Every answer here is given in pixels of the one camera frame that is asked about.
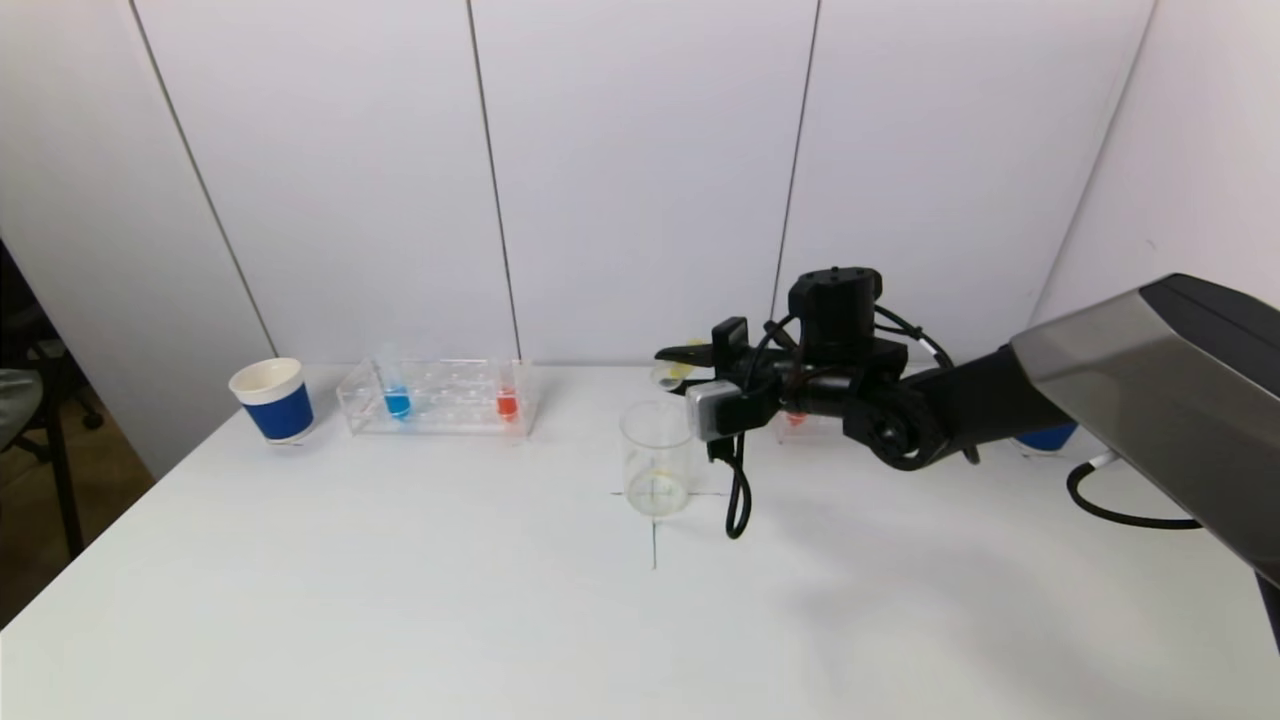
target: floor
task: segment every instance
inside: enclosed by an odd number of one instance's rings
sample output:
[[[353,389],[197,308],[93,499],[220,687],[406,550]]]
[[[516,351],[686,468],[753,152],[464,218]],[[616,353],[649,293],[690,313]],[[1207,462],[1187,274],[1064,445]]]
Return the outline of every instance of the floor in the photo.
[[[93,402],[99,409],[101,402]],[[88,430],[74,401],[61,407],[72,483],[84,542],[91,543],[129,509],[155,479],[124,439],[109,413],[106,423]],[[27,437],[44,443],[44,430]],[[0,454],[0,628],[13,620],[40,591],[67,568],[54,471],[19,448]]]

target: white wall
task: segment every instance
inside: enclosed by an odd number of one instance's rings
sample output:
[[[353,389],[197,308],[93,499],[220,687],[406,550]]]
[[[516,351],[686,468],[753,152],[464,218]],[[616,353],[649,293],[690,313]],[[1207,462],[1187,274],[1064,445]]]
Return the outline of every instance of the white wall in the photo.
[[[284,355],[515,356],[466,0],[138,0]]]
[[[1025,328],[1149,9],[824,0],[776,314],[801,273],[865,265],[957,360]]]
[[[525,356],[768,316],[814,0],[474,4]]]
[[[1162,0],[1036,322],[1185,272],[1280,306],[1280,3]]]
[[[0,236],[157,477],[271,354],[124,0],[0,3]]]

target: clear plastic cup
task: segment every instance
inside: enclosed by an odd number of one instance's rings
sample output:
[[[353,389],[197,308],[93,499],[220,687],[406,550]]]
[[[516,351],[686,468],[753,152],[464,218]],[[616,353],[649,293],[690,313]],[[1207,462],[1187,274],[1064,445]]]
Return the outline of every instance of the clear plastic cup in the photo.
[[[650,401],[622,414],[622,491],[650,518],[685,507],[696,479],[696,443],[680,402]]]

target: red object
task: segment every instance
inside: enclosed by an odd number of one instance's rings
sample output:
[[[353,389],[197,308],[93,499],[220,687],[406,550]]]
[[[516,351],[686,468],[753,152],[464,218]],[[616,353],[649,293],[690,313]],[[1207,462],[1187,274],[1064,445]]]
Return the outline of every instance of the red object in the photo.
[[[516,400],[515,391],[503,388],[498,393],[498,414],[508,423],[516,421],[516,418],[520,415],[520,402]]]

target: blue cup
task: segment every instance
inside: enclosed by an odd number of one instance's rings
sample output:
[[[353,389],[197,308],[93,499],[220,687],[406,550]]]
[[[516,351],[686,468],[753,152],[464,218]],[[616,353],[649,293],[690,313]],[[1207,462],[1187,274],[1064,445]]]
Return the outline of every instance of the blue cup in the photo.
[[[1056,428],[1048,428],[1047,430],[1023,433],[1015,439],[1032,450],[1038,450],[1041,452],[1057,452],[1059,450],[1062,450],[1066,441],[1071,439],[1071,433],[1075,432],[1075,423],[1068,423]]]
[[[232,375],[228,387],[266,442],[293,442],[311,430],[315,421],[311,398],[302,380],[302,363],[293,357],[253,363]]]

